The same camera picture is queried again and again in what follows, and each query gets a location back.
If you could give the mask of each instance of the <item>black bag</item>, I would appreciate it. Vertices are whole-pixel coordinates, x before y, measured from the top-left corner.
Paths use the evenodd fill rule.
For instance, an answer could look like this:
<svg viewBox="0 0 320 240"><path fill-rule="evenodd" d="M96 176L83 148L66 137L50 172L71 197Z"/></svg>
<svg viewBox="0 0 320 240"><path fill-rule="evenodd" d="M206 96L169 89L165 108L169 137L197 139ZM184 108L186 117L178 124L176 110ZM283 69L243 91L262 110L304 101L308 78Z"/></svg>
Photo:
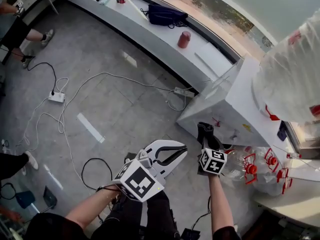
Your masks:
<svg viewBox="0 0 320 240"><path fill-rule="evenodd" d="M188 14L175 9L167 8L158 4L149 4L149 10L141 11L149 16L149 21L154 25L168 26L170 29L177 27L186 27L185 20Z"/></svg>

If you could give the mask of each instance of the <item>concrete floor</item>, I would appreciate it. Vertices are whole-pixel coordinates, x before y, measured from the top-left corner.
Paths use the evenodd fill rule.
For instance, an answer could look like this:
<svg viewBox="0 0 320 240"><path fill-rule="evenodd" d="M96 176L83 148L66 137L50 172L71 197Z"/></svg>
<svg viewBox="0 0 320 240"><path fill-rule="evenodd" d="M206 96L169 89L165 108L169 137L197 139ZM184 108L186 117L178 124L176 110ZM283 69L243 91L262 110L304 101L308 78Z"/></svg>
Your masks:
<svg viewBox="0 0 320 240"><path fill-rule="evenodd" d="M59 15L49 12L35 29L45 32L54 28L56 34L49 45L42 49L33 43L36 59L30 66L40 62L53 65L57 78L68 77L65 89L69 101L80 85L89 77L101 72L110 72L134 79L144 84L174 89L184 87L173 76L155 63L142 51L94 19L70 4L57 5ZM12 58L6 64L6 97L0 103L0 138L7 139L13 150L23 137L27 122L34 108L45 99L54 84L53 72L47 65L32 71L23 70ZM177 109L183 100L175 95L171 102ZM178 229L191 228L197 217L207 210L209 197L208 179L197 175L197 155L201 147L197 140L179 127L175 121L180 112L173 111L166 103L167 92L137 83L100 75L86 83L65 111L66 133L72 150L76 171L80 174L84 163L90 158L103 158L113 175L122 167L127 152L137 152L156 139L172 139L188 147L188 155L167 178L167 193ZM41 113L59 117L62 105L45 101L35 112L27 131L30 146L17 148L17 154L25 148L37 145L36 123ZM100 143L80 122L82 114L105 138ZM76 175L64 134L58 132L57 122L43 115L38 124L39 145L32 152L39 163L35 171L27 165L27 176L18 172L10 182L17 191L31 190L38 210L46 205L42 199L45 186L58 198L53 213L65 216L72 207L88 197L89 191ZM97 188L110 182L110 173L105 164L93 161L84 172L85 182ZM253 190L249 186L234 185L221 179L234 216L234 221L243 233L251 226L260 210L250 201ZM29 207L22 210L15 200L6 205L21 212L25 219L35 214ZM99 226L96 220L89 231ZM202 218L195 227L201 231L202 240L211 239L210 217Z"/></svg>

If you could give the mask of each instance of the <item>black shorts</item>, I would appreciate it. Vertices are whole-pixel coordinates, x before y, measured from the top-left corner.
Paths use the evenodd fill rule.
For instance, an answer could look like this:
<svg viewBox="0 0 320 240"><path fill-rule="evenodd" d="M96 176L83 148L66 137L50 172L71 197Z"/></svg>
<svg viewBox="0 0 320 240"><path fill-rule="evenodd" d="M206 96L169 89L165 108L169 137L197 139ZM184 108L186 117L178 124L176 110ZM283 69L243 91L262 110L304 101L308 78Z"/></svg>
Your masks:
<svg viewBox="0 0 320 240"><path fill-rule="evenodd" d="M31 28L23 22L20 17L16 17L11 28L1 40L1 44L11 52L13 48L19 48L29 34Z"/></svg>

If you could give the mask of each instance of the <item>plastic bag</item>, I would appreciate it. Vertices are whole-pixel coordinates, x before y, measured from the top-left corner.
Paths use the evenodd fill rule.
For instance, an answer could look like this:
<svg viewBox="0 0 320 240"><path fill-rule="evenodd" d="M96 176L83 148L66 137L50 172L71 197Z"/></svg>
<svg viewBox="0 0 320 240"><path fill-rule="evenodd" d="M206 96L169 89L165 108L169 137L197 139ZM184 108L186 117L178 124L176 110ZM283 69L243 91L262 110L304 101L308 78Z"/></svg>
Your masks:
<svg viewBox="0 0 320 240"><path fill-rule="evenodd" d="M320 119L320 10L271 49L252 87L258 107L287 122Z"/></svg>

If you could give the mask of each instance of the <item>power strip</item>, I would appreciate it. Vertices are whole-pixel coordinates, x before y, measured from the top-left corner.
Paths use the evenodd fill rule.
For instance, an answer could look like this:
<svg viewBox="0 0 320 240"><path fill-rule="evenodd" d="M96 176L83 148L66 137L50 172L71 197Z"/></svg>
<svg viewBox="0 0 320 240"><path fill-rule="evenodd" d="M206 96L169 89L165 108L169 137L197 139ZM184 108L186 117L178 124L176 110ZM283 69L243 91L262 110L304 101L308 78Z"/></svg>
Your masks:
<svg viewBox="0 0 320 240"><path fill-rule="evenodd" d="M185 97L189 97L189 98L194 98L195 97L195 94L192 91L184 90L184 89L181 89L179 87L174 88L174 93L178 94L178 95L185 96Z"/></svg>
<svg viewBox="0 0 320 240"><path fill-rule="evenodd" d="M66 95L64 93L54 92L54 95L52 95L52 93L50 92L48 100L53 102L64 103L65 98L66 98Z"/></svg>

